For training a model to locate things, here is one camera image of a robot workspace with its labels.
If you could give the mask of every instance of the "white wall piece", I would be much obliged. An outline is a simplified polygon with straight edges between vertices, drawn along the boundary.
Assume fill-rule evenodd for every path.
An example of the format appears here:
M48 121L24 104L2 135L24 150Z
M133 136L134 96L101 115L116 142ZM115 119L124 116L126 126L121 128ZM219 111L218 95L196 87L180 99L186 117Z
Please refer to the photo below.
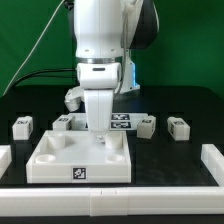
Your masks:
M202 145L201 160L219 186L224 187L224 157L212 144Z
M1 217L90 215L90 189L0 189L0 208Z
M224 188L128 188L128 202L129 215L224 214Z
M224 214L223 187L0 189L0 216Z
M0 146L0 179L12 162L10 145Z

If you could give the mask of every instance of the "white platform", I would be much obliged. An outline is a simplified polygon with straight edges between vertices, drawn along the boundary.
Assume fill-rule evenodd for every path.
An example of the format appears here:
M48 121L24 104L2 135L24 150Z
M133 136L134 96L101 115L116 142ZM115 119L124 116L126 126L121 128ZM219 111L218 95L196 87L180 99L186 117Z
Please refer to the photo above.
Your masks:
M121 148L96 142L88 131L46 131L27 170L28 183L129 183L131 161L126 132Z
M73 130L88 130L85 113L71 113L69 115L75 116L75 123L72 125ZM138 123L146 116L148 116L146 113L112 113L111 130L137 130Z

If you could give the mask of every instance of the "white block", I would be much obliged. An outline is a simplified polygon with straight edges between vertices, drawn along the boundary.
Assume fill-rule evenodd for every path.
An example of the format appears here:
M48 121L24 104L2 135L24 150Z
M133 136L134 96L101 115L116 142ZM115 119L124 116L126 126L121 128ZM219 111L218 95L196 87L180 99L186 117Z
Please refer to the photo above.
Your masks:
M53 130L54 131L72 130L74 126L75 126L75 116L74 115L72 115L72 114L61 115L53 123Z
M12 126L14 140L28 140L33 132L33 118L19 117Z
M212 144L202 145L201 160L219 186L224 187L224 157Z
M137 137L151 139L156 128L156 118L146 116L141 119L137 126Z
M12 161L10 145L0 146L0 179Z
M168 132L175 141L188 141L190 138L190 126L182 119L169 117L167 120Z

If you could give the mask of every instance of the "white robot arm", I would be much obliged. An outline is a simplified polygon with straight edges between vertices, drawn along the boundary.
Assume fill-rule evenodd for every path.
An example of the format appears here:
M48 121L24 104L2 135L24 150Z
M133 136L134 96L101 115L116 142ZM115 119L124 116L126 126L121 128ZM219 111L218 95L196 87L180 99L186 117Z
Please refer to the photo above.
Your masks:
M80 61L77 74L84 90L88 129L98 136L110 129L114 92L124 74L116 59L136 45L143 5L144 0L75 0L76 57ZM75 109L71 107L73 98L70 90L65 101L70 110Z

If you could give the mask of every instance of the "cube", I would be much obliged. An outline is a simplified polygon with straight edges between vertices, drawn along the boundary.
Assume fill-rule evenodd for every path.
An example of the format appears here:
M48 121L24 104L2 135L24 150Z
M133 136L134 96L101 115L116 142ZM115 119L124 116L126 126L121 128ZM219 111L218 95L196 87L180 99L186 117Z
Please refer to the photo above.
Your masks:
M61 115L54 123L54 131L67 131L74 129L75 126L75 116L72 114Z
M28 140L33 132L33 118L19 117L12 126L14 140Z
M169 117L167 120L168 132L175 141L188 141L190 138L190 126L182 119Z
M156 128L156 118L146 116L141 119L137 126L137 137L151 139Z

